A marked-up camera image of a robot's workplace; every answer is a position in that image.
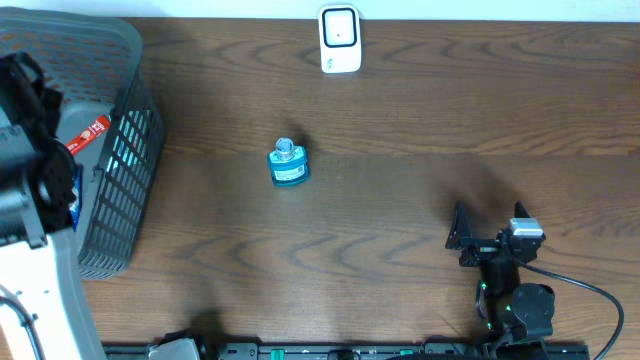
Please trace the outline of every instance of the blue bottle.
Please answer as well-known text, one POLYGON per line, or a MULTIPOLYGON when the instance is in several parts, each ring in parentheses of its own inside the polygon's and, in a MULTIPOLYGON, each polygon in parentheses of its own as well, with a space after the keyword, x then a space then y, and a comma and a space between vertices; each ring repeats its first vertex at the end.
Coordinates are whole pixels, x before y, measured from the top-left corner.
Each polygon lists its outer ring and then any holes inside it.
POLYGON ((267 155, 271 179, 275 186, 293 186, 305 182, 309 176, 307 152, 295 146, 291 139, 280 138, 276 150, 267 155))

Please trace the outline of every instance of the plastic basket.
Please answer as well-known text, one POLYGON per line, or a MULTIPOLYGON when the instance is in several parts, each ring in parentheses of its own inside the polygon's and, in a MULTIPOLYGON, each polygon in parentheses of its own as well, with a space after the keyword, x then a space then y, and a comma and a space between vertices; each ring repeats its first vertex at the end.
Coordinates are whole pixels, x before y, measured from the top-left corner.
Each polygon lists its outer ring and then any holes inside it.
POLYGON ((116 275, 131 259, 165 137, 138 69, 140 36, 117 19, 0 8, 0 56, 18 51, 65 95, 62 143, 110 115, 108 132, 75 156, 84 168, 76 239, 82 276, 116 275))

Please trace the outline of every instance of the bottle label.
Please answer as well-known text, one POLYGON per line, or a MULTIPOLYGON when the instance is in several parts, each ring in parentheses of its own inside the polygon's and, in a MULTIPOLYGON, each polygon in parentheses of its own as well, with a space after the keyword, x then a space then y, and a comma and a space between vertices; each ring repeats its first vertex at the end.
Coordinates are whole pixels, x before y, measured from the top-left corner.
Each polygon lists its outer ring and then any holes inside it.
POLYGON ((295 169, 291 170, 274 170, 273 174, 276 177, 276 180, 280 181, 291 181, 299 178, 304 175, 304 165, 300 165, 295 169))

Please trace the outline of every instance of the white device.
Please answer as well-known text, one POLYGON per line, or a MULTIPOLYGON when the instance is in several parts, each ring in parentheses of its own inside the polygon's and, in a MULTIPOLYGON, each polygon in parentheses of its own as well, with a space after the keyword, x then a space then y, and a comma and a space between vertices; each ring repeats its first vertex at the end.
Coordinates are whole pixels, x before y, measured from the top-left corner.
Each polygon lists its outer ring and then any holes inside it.
POLYGON ((360 69, 362 42, 360 15, 351 5, 331 5, 320 9, 320 61, 325 73, 345 73, 360 69))

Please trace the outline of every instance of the table surface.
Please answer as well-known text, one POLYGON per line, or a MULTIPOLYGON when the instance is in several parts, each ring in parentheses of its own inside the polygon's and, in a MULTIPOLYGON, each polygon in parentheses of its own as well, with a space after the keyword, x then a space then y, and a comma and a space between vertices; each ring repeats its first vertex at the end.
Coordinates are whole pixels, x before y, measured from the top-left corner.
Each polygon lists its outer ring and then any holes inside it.
MULTIPOLYGON (((617 296, 609 358, 640 353, 640 25, 365 21, 361 70, 330 76, 314 21, 129 21, 168 137, 130 269, 84 282, 104 341, 470 338, 454 201, 493 236, 521 200, 532 265, 617 296), (295 188, 266 166, 282 136, 310 155, 295 188)), ((521 275, 556 292, 552 340, 595 355, 614 306, 521 275)))

